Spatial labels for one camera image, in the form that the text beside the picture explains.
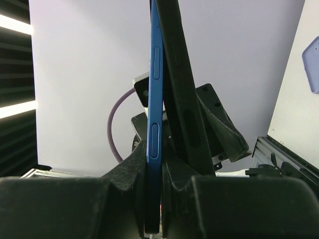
white panel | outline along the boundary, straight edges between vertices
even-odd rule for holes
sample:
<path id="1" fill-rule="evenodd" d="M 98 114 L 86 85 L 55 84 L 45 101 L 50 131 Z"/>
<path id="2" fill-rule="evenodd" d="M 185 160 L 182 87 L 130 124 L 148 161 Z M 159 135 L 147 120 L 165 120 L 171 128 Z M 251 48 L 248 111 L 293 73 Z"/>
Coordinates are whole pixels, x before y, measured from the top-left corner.
<path id="1" fill-rule="evenodd" d="M 306 0 L 268 131 L 269 136 L 316 167 L 319 95 L 311 93 L 302 53 L 319 36 L 318 10 L 318 0 Z"/>
<path id="2" fill-rule="evenodd" d="M 180 0 L 195 83 L 214 86 L 251 149 L 267 133 L 302 7 L 301 0 Z M 107 144 L 108 113 L 148 71 L 149 2 L 30 0 L 30 12 L 39 161 L 103 174 L 117 164 Z M 131 96 L 115 116 L 123 157 L 134 136 L 130 118 L 142 111 Z"/>

light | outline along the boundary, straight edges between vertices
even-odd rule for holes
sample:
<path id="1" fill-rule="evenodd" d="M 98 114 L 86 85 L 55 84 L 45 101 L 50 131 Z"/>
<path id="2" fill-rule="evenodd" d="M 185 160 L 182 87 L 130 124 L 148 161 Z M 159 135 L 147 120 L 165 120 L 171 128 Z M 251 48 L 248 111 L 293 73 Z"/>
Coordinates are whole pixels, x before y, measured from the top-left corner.
<path id="1" fill-rule="evenodd" d="M 0 15 L 0 26 L 29 35 L 33 33 L 33 28 L 30 24 L 3 15 Z"/>
<path id="2" fill-rule="evenodd" d="M 22 104 L 17 104 L 13 106 L 7 106 L 0 108 L 0 119 L 17 115 L 23 112 L 31 111 L 37 108 L 36 101 L 30 101 Z"/>

black phone case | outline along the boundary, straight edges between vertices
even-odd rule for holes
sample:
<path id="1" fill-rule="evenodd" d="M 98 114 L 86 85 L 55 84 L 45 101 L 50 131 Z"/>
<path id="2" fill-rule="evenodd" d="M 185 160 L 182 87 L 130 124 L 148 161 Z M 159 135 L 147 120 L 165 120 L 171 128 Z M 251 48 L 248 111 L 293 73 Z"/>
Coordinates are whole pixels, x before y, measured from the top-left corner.
<path id="1" fill-rule="evenodd" d="M 156 4 L 165 49 L 164 105 L 175 152 L 199 174 L 215 174 L 178 1 L 156 0 Z"/>

cable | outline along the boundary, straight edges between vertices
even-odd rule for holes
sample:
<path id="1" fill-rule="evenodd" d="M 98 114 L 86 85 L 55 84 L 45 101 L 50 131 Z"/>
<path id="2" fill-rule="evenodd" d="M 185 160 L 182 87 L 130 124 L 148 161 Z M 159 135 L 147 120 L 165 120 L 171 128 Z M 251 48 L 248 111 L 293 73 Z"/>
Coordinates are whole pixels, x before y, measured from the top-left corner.
<path id="1" fill-rule="evenodd" d="M 108 118 L 108 123 L 107 123 L 107 137 L 108 137 L 108 141 L 109 141 L 109 146 L 111 148 L 111 151 L 114 155 L 114 157 L 116 158 L 116 160 L 121 163 L 123 161 L 122 157 L 120 156 L 119 152 L 117 151 L 115 144 L 114 144 L 114 140 L 113 140 L 113 136 L 112 136 L 112 121 L 113 121 L 113 117 L 115 115 L 116 110 L 118 109 L 118 107 L 121 105 L 121 103 L 127 98 L 129 97 L 131 94 L 133 94 L 135 92 L 135 89 L 132 88 L 129 91 L 127 91 L 124 95 L 122 95 L 119 100 L 115 103 L 115 105 L 113 106 L 113 108 L 111 109 L 111 112 L 109 114 L 109 118 Z"/>

smartphone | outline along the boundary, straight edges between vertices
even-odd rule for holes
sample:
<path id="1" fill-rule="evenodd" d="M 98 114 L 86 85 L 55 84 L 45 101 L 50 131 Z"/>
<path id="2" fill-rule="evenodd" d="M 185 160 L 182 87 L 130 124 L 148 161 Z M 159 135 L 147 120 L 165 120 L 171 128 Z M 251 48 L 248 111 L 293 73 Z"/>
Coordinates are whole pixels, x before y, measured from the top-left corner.
<path id="1" fill-rule="evenodd" d="M 302 57 L 311 92 L 319 94 L 319 36 L 305 49 Z"/>
<path id="2" fill-rule="evenodd" d="M 147 234 L 157 234 L 160 230 L 163 48 L 158 10 L 155 0 L 152 0 L 145 202 L 145 232 Z"/>
<path id="3" fill-rule="evenodd" d="M 165 49 L 164 105 L 177 156 L 199 174 L 215 175 L 177 0 L 156 0 Z"/>

